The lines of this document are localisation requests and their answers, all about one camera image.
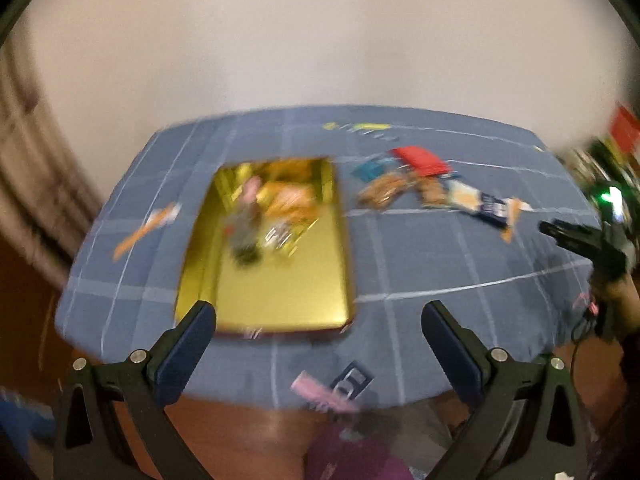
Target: white wall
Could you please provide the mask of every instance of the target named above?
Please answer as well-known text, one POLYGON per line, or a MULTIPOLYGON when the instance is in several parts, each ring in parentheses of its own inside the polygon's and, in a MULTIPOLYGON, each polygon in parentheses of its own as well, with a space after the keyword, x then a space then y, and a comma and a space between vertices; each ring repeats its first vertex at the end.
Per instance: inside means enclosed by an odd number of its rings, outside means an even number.
POLYGON ((107 196, 150 134, 228 110, 369 103, 600 133, 638 50, 606 0, 34 0, 37 69, 107 196))

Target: cable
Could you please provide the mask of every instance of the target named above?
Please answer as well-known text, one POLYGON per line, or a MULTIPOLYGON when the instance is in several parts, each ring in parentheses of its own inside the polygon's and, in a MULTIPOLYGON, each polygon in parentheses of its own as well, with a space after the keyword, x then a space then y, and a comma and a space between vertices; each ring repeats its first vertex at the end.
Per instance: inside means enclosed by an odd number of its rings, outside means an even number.
POLYGON ((580 318, 580 321, 575 324, 575 326, 571 330, 571 342, 575 345, 574 352, 571 356, 571 365, 569 367, 569 375, 571 377, 571 382, 574 383, 574 372, 575 372, 575 357, 578 355, 578 348, 582 344, 588 336, 591 335, 595 327, 595 320, 590 317, 590 311, 587 309, 585 311, 584 317, 580 318), (582 327, 582 333, 578 336, 576 331, 582 327))

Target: blue gripper pad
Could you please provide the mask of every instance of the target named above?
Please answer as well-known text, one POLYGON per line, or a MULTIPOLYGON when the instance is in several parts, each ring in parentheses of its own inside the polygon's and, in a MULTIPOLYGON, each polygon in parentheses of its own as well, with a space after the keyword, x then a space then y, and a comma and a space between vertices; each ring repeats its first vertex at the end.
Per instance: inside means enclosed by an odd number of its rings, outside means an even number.
POLYGON ((422 334, 454 391, 462 402, 475 409, 484 399, 484 386, 491 376, 487 349, 439 301, 424 306, 420 322, 422 334))
POLYGON ((146 377, 161 408, 178 400, 216 329, 216 311, 197 301, 178 326, 164 332, 150 350, 146 377))

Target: metal screw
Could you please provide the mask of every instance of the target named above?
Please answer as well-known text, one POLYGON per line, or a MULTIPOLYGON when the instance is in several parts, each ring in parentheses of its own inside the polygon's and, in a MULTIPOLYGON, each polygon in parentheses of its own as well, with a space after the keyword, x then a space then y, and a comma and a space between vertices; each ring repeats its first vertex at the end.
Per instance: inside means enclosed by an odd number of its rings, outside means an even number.
POLYGON ((74 370, 82 370, 86 366, 86 359, 79 357, 74 361, 74 370))
POLYGON ((146 359, 146 352, 144 350, 136 350, 131 353, 129 359, 131 359, 133 363, 141 363, 146 359))
POLYGON ((491 357, 495 361, 503 363, 508 359, 509 354, 507 354, 507 352, 505 352, 502 348, 494 348, 493 350, 491 350, 491 357))
POLYGON ((564 361, 562 361, 562 359, 559 358, 559 357, 552 357, 551 358, 551 365, 556 370, 563 370, 564 369, 564 361))

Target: pink object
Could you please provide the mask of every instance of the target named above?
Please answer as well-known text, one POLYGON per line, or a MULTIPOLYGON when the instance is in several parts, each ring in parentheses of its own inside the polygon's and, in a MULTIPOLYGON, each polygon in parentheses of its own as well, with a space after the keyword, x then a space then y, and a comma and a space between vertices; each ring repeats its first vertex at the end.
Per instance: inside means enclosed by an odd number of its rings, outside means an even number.
POLYGON ((252 176, 249 180, 247 180, 244 183, 244 186, 242 186, 242 201, 245 204, 254 203, 258 195, 258 191, 260 191, 261 185, 262 181, 260 180, 259 176, 252 176))
POLYGON ((582 300, 584 300, 584 303, 587 304, 587 308, 593 314, 593 316, 598 317, 600 307, 595 301, 591 299, 590 295, 586 292, 581 292, 580 294, 578 294, 578 297, 575 298, 574 304, 572 304, 571 306, 572 310, 575 310, 582 300))
POLYGON ((322 407, 330 408, 336 413, 356 413, 360 409, 351 400, 330 390, 306 372, 302 372, 291 385, 291 390, 303 399, 322 407))

